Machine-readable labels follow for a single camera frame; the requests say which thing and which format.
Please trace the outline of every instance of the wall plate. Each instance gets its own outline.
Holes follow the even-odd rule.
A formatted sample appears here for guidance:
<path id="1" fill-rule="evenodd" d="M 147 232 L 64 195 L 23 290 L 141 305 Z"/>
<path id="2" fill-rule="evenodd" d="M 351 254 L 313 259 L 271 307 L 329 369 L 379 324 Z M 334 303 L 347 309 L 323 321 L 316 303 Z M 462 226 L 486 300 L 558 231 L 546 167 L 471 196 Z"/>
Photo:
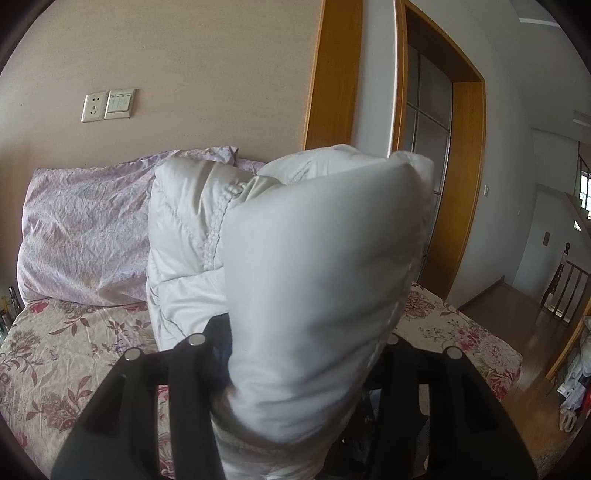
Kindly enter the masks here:
<path id="1" fill-rule="evenodd" d="M 107 100 L 105 119 L 130 117 L 134 98 L 135 88 L 111 90 Z"/>
<path id="2" fill-rule="evenodd" d="M 107 92 L 89 93 L 84 99 L 84 108 L 82 109 L 82 121 L 96 122 L 105 117 L 107 106 Z"/>

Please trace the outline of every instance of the mattress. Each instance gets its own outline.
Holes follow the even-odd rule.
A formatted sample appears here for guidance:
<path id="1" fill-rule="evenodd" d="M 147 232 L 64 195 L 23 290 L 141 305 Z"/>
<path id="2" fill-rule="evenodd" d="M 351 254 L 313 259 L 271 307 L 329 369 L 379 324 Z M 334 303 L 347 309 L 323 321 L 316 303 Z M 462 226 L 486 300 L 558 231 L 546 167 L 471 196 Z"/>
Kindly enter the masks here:
<path id="1" fill-rule="evenodd" d="M 519 378 L 519 353 L 419 285 L 394 332 L 426 350 L 458 346 L 500 400 Z M 0 413 L 46 475 L 79 413 L 130 347 L 157 350 L 145 303 L 90 307 L 45 299 L 18 316 L 0 346 Z M 160 387 L 160 469 L 173 478 L 169 432 L 168 390 Z"/>

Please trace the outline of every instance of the wooden floor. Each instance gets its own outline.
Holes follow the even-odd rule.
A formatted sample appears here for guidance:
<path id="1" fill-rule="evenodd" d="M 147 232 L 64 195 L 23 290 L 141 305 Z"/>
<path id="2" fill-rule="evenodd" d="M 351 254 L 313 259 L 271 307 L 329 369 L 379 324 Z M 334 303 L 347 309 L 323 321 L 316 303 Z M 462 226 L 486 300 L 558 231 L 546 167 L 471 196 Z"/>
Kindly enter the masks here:
<path id="1" fill-rule="evenodd" d="M 471 301 L 462 312 L 523 356 L 521 378 L 503 400 L 538 471 L 551 467 L 572 435 L 558 428 L 564 398 L 544 378 L 548 362 L 564 345 L 566 327 L 533 299 L 504 283 Z"/>

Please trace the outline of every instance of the ceiling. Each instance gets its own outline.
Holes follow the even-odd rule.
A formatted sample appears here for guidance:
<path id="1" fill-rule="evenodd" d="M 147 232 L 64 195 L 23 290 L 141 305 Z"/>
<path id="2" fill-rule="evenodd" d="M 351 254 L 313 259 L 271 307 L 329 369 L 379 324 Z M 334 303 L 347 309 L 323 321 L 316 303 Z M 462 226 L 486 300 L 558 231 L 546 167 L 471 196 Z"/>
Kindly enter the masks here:
<path id="1" fill-rule="evenodd" d="M 591 74 L 564 31 L 548 25 L 550 14 L 535 0 L 462 2 L 496 48 L 530 125 L 591 143 L 591 128 L 573 122 L 573 111 L 591 115 Z"/>

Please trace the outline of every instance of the white wall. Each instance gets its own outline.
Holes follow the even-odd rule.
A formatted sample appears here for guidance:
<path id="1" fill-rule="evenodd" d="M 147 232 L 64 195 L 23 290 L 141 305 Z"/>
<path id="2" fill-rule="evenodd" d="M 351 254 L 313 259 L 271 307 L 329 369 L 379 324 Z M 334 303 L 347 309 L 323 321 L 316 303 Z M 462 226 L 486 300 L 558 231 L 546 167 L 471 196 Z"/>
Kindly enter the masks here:
<path id="1" fill-rule="evenodd" d="M 535 203 L 535 158 L 529 120 L 498 53 L 460 0 L 413 0 L 463 50 L 485 79 L 486 145 L 472 230 L 447 300 L 461 305 L 503 275 L 512 283 Z"/>
<path id="2" fill-rule="evenodd" d="M 535 128 L 532 133 L 538 183 L 572 194 L 577 176 L 579 142 Z"/>
<path id="3" fill-rule="evenodd" d="M 396 28 L 392 0 L 363 0 L 363 29 L 352 145 L 388 157 L 396 92 Z"/>
<path id="4" fill-rule="evenodd" d="M 0 283 L 14 282 L 35 168 L 211 145 L 262 161 L 300 150 L 321 7 L 56 0 L 0 74 Z M 139 89 L 132 118 L 80 122 L 86 93 L 129 87 Z"/>
<path id="5" fill-rule="evenodd" d="M 586 241 L 586 233 L 574 229 L 575 220 L 572 208 L 560 192 L 551 194 L 538 191 L 527 246 L 513 282 L 515 288 L 538 301 L 541 300 L 556 272 L 567 242 L 571 245 L 569 260 L 584 270 L 591 271 L 589 237 Z M 546 232 L 550 233 L 547 247 L 542 244 Z"/>

